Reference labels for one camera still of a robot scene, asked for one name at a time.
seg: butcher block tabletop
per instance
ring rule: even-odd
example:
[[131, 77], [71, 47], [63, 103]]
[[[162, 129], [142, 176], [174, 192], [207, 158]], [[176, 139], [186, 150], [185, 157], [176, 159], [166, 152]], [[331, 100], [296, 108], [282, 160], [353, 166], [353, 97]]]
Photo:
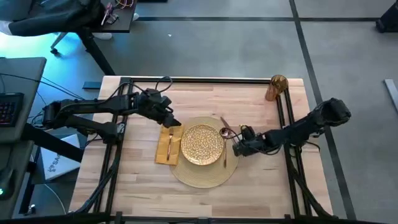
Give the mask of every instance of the butcher block tabletop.
[[[143, 89], [154, 88], [155, 82], [139, 82]], [[106, 99], [119, 86], [121, 77], [105, 76], [99, 99]], [[168, 83], [159, 84], [163, 89]], [[238, 130], [250, 125], [258, 132], [280, 129], [277, 103], [264, 99], [268, 85], [225, 83], [178, 83], [162, 94], [172, 100], [170, 107], [181, 123], [197, 116], [220, 116]], [[310, 111], [302, 79], [289, 79], [290, 99], [295, 120]], [[284, 116], [288, 122], [285, 98]], [[94, 114], [94, 121], [112, 120], [111, 114]], [[155, 164], [155, 151], [160, 126], [152, 120], [133, 114], [128, 117], [121, 162], [114, 192], [112, 214], [135, 217], [230, 217], [283, 218], [293, 216], [289, 181], [280, 150], [274, 156], [255, 154], [241, 157], [234, 174], [223, 184], [210, 189], [197, 189], [181, 183], [163, 164]], [[106, 145], [94, 141], [85, 149], [69, 211], [80, 208], [98, 185]], [[328, 189], [318, 149], [305, 145], [302, 152], [308, 188], [323, 208], [331, 211]], [[109, 184], [104, 190], [100, 211], [105, 210]], [[297, 193], [301, 214], [304, 205], [300, 188]]]

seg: black floor stripe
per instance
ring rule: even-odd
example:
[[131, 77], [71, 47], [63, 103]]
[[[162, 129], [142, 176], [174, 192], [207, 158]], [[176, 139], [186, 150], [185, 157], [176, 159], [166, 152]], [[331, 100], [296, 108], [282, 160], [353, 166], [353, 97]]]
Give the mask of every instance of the black floor stripe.
[[[195, 17], [195, 16], [141, 16], [137, 21], [243, 21], [243, 22], [293, 22], [294, 17]], [[337, 17], [308, 17], [299, 18], [302, 22], [374, 22], [378, 18], [357, 17], [357, 18], [337, 18]]]
[[142, 16], [138, 21], [294, 21], [292, 17], [188, 17], [188, 16]]
[[[295, 4], [294, 0], [289, 0], [289, 3], [292, 8], [293, 17], [295, 18], [294, 22], [295, 22], [295, 26], [296, 26], [296, 30], [297, 30], [297, 35], [298, 35], [298, 39], [300, 41], [300, 46], [301, 46], [301, 49], [303, 52], [304, 61], [307, 66], [308, 76], [310, 78], [311, 87], [312, 87], [313, 93], [315, 95], [315, 101], [317, 102], [317, 104], [319, 104], [323, 101], [322, 95], [321, 95], [321, 92], [319, 89], [317, 78], [315, 76], [315, 72], [313, 69], [312, 62], [311, 62], [310, 54], [308, 52], [307, 43], [305, 42], [303, 29], [302, 29], [302, 26], [300, 23], [299, 14], [297, 12], [297, 8], [296, 8], [296, 4]], [[333, 163], [333, 168], [335, 170], [337, 183], [338, 183], [338, 186], [340, 189], [340, 194], [343, 199], [343, 205], [344, 205], [344, 209], [345, 209], [345, 212], [347, 215], [347, 219], [356, 220], [355, 210], [353, 207], [353, 203], [351, 201], [351, 196], [349, 195], [348, 186], [347, 186], [346, 179], [344, 176], [343, 168], [341, 166], [341, 162], [340, 162], [340, 158], [338, 156], [335, 140], [333, 139], [333, 135], [331, 133], [330, 128], [325, 128], [325, 137], [326, 137], [326, 142], [328, 144], [328, 148], [330, 151], [331, 161]]]
[[302, 22], [375, 22], [379, 18], [364, 17], [364, 18], [300, 18]]

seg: gold spoon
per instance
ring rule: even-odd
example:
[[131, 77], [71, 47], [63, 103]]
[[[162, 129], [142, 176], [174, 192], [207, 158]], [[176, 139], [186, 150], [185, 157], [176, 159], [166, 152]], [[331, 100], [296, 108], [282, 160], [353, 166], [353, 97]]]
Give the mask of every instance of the gold spoon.
[[226, 140], [225, 138], [227, 138], [229, 136], [229, 131], [226, 128], [223, 128], [221, 130], [221, 135], [224, 137], [224, 168], [226, 167]]

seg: napkin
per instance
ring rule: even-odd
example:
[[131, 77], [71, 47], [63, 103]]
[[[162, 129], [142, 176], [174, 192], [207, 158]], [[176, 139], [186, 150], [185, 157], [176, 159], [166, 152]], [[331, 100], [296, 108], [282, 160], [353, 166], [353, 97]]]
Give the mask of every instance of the napkin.
[[[167, 150], [169, 148], [169, 133], [170, 129], [173, 129], [173, 137], [170, 143], [170, 156], [167, 160]], [[167, 164], [167, 165], [177, 165], [178, 154], [180, 153], [180, 143], [183, 133], [183, 126], [174, 126], [170, 128], [165, 128], [163, 125], [160, 130], [159, 142], [157, 143], [155, 163]]]

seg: gold cup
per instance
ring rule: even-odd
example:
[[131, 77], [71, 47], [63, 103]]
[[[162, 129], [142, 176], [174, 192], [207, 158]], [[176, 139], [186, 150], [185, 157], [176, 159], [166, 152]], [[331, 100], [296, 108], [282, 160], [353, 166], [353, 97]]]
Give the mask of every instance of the gold cup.
[[274, 101], [276, 97], [288, 87], [288, 85], [289, 83], [286, 77], [284, 77], [283, 75], [274, 75], [271, 78], [271, 83], [269, 84], [266, 93], [266, 100]]

